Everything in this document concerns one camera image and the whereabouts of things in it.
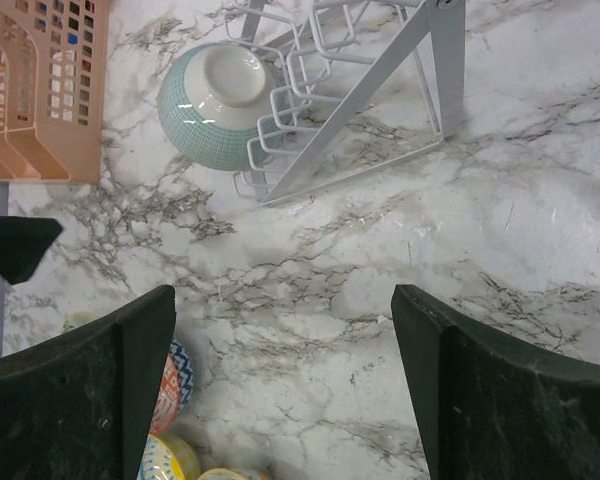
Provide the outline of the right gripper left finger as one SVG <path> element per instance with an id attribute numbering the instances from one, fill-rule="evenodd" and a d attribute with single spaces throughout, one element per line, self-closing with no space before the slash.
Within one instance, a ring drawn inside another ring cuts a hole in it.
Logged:
<path id="1" fill-rule="evenodd" d="M 176 322 L 159 286 L 0 358 L 0 479 L 133 479 Z"/>

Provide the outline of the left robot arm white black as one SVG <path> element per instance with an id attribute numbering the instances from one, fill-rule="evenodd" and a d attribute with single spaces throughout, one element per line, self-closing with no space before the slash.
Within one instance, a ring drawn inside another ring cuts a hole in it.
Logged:
<path id="1" fill-rule="evenodd" d="M 53 218 L 0 215 L 0 276 L 10 285 L 28 281 L 62 232 Z"/>

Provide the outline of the white bowl orange leaves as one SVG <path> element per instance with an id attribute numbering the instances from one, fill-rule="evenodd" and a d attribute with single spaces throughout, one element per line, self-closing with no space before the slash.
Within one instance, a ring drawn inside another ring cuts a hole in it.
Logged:
<path id="1" fill-rule="evenodd" d="M 270 477 L 259 470 L 246 468 L 218 467 L 203 472 L 199 480 L 269 480 Z"/>

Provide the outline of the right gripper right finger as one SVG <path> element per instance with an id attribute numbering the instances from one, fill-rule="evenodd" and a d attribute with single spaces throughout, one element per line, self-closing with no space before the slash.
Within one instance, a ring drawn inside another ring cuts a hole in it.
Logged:
<path id="1" fill-rule="evenodd" d="M 391 311 L 434 479 L 600 479 L 600 365 L 476 321 L 413 285 Z"/>

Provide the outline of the teal green bowl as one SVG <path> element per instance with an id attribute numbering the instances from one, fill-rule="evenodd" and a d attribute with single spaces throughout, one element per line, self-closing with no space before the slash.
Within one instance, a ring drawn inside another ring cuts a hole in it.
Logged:
<path id="1" fill-rule="evenodd" d="M 270 93 L 284 85 L 280 70 L 244 46 L 199 45 L 170 67 L 159 90 L 159 122 L 174 147 L 210 169 L 244 171 L 269 154 L 259 142 L 257 120 L 272 113 Z"/>

